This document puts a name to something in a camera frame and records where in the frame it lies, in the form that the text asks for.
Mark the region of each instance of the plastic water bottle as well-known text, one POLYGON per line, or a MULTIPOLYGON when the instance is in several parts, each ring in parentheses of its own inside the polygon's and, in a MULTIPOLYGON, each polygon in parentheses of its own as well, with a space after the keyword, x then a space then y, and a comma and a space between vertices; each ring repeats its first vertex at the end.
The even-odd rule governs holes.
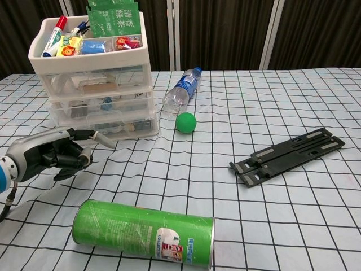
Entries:
POLYGON ((185 71, 175 87, 164 97, 164 110, 170 113, 184 112, 189 100, 201 84, 201 74, 202 69, 199 67, 185 71))

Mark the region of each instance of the marker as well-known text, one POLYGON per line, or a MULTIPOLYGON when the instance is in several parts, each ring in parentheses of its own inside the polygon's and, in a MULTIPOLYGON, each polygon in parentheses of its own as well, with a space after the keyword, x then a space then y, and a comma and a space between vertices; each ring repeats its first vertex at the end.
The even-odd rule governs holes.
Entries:
POLYGON ((56 53, 58 52, 59 44, 60 44, 60 41, 58 41, 56 44, 51 46, 49 49, 45 50, 43 53, 43 57, 49 58, 49 57, 55 56, 56 53))
POLYGON ((51 33, 51 36, 44 48, 42 56, 48 56, 48 50, 51 46, 55 45, 57 42, 60 41, 61 33, 64 30, 65 24, 67 23, 68 18, 64 15, 60 16, 58 22, 56 23, 56 26, 54 30, 51 33))
POLYGON ((82 21, 77 27, 75 27, 73 30, 70 31, 72 34, 77 34, 80 30, 83 30, 86 28, 87 21, 82 21))

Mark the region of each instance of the white grid tablecloth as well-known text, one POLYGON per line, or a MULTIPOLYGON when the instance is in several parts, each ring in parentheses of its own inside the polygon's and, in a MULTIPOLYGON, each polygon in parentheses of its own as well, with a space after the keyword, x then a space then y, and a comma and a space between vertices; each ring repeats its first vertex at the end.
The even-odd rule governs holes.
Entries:
MULTIPOLYGON (((88 198, 215 217, 212 269, 361 270, 361 69, 204 71, 180 134, 161 98, 182 72, 153 72, 158 136, 97 145, 94 163, 55 183, 50 169, 20 184, 0 224, 0 269, 200 270, 76 245, 71 226, 88 198), (346 145, 248 189, 230 161, 326 127, 346 145)), ((0 81, 0 155, 54 127, 37 76, 0 81)), ((7 193, 0 195, 0 208, 7 193)))

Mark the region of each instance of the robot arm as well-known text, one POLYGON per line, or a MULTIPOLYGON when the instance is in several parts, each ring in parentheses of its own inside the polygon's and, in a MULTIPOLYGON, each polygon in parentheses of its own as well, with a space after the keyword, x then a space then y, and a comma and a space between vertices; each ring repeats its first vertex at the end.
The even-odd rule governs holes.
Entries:
POLYGON ((98 131, 74 130, 69 127, 47 130, 14 141, 5 156, 0 158, 0 193, 9 189, 11 181, 14 181, 14 188, 0 215, 0 222, 10 209, 18 182, 27 181, 51 167, 61 169, 54 177, 55 181, 72 177, 76 172, 87 168, 93 162, 91 149, 82 148, 74 142, 87 139, 115 148, 115 143, 98 131))

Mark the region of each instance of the green canister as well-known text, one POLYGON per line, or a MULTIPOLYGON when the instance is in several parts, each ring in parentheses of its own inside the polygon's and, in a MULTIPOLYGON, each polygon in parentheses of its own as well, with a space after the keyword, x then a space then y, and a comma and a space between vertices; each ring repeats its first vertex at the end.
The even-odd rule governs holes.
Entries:
POLYGON ((87 200, 75 216, 78 244, 210 268, 214 219, 87 200))

